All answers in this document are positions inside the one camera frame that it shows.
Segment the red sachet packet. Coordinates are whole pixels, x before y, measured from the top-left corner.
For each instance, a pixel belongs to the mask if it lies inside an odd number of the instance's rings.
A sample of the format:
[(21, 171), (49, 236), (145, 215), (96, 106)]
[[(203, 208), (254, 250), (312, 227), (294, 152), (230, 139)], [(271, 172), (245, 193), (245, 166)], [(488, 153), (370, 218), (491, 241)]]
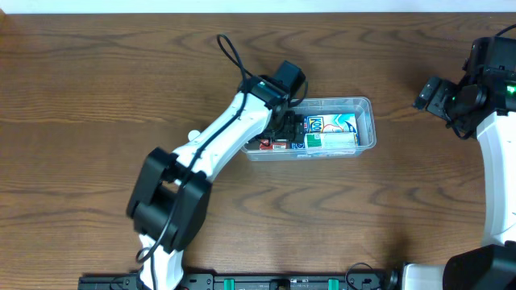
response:
[(286, 150), (289, 148), (289, 144), (287, 142), (277, 142), (268, 139), (260, 139), (259, 140), (259, 149), (260, 150)]

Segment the white green medicine box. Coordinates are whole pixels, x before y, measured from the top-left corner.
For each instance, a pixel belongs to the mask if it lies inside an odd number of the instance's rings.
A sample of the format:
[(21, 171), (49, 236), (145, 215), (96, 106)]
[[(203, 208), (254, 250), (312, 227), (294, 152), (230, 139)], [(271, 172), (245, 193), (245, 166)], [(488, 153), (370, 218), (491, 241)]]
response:
[(304, 137), (305, 149), (318, 153), (353, 154), (358, 146), (356, 133), (308, 133)]

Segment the blue Kool Fever box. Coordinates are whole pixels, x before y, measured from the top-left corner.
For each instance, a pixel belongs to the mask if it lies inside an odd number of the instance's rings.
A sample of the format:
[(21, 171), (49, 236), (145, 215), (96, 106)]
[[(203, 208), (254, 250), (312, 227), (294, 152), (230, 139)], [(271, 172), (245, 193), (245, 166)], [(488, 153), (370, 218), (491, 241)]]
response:
[[(319, 114), (304, 116), (304, 137), (308, 133), (356, 133), (358, 146), (359, 134), (354, 114)], [(301, 143), (291, 143), (292, 149), (305, 149), (304, 140)]]

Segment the dark bottle white cap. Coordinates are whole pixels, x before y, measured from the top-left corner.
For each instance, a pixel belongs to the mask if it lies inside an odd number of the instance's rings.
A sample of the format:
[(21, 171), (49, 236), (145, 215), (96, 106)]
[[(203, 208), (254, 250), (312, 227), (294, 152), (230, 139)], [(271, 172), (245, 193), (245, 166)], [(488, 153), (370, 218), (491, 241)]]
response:
[(189, 141), (193, 141), (195, 140), (199, 135), (201, 134), (201, 132), (199, 130), (191, 130), (189, 133), (188, 133), (188, 140)]

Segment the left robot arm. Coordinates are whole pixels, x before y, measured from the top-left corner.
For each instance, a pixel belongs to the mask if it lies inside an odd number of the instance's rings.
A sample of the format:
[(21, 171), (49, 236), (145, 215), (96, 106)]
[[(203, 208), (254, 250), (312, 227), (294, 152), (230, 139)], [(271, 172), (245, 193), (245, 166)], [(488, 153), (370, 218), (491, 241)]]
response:
[(270, 77), (245, 75), (232, 103), (203, 132), (172, 152), (157, 147), (148, 154), (126, 210), (143, 246), (143, 289), (179, 285), (183, 251), (206, 219), (214, 179), (246, 143), (302, 141), (291, 109), (306, 86), (303, 71), (288, 61)]

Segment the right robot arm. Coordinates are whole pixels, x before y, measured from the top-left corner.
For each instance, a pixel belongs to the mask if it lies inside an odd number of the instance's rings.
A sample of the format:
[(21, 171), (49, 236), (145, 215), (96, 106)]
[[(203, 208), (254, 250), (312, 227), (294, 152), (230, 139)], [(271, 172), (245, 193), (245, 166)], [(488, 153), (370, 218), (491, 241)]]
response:
[(513, 289), (515, 287), (515, 41), (502, 33), (475, 39), (458, 83), (432, 77), (414, 108), (445, 121), (481, 146), (485, 226), (481, 247), (439, 266), (406, 263), (387, 289)]

